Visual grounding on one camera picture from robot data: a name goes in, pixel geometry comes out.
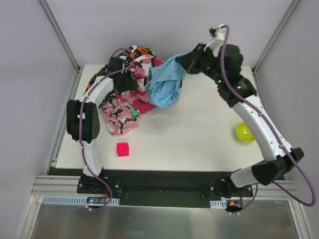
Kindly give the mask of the orange black camouflage cloth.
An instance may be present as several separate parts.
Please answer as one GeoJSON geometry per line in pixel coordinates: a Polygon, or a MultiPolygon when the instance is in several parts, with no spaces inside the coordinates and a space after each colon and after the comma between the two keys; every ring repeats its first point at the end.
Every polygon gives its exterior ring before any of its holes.
{"type": "MultiPolygon", "coordinates": [[[[128,66],[130,66],[130,64],[133,65],[133,63],[137,57],[145,55],[147,53],[154,54],[154,52],[150,48],[133,45],[133,46],[129,47],[128,50],[125,50],[125,51],[119,53],[118,55],[113,54],[110,57],[109,63],[106,64],[103,68],[101,68],[100,71],[98,73],[96,73],[90,79],[86,89],[87,90],[90,89],[99,77],[104,77],[104,76],[106,76],[114,71],[119,70],[119,67],[117,65],[121,65],[122,67],[128,67],[128,66]]],[[[116,94],[115,89],[113,89],[110,93],[108,93],[103,98],[102,102],[99,105],[99,108],[101,108],[102,105],[105,104],[106,102],[111,101],[113,99],[116,99],[115,94],[116,94]]]]}

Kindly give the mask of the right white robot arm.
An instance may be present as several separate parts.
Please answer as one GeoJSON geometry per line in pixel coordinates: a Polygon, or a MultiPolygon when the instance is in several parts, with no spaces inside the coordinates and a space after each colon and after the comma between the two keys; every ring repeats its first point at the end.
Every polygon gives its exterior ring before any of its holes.
{"type": "Polygon", "coordinates": [[[263,160],[238,169],[214,185],[217,195],[231,198],[241,188],[269,185],[291,171],[304,156],[300,148],[293,148],[279,133],[252,83],[241,75],[243,56],[236,45],[227,44],[228,26],[213,26],[212,39],[199,43],[191,52],[176,61],[189,74],[203,73],[217,85],[220,97],[247,125],[262,153],[263,160]]]}

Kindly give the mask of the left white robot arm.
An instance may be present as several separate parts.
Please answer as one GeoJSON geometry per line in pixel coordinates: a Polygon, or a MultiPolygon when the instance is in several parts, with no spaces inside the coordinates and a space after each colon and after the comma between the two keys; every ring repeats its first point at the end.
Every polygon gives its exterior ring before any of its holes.
{"type": "Polygon", "coordinates": [[[96,139],[100,133],[98,106],[115,84],[129,78],[124,59],[111,57],[106,69],[98,73],[91,87],[78,99],[67,102],[67,133],[76,141],[83,161],[80,179],[86,184],[103,183],[103,166],[99,159],[96,139]]]}

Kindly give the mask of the light blue cloth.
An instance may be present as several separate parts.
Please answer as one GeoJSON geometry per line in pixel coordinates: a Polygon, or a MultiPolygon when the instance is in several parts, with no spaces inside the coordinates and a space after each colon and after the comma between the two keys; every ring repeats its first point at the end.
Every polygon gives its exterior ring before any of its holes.
{"type": "Polygon", "coordinates": [[[145,90],[152,105],[167,108],[179,99],[179,90],[186,71],[176,62],[176,58],[184,55],[184,53],[174,55],[162,65],[149,69],[145,90]]]}

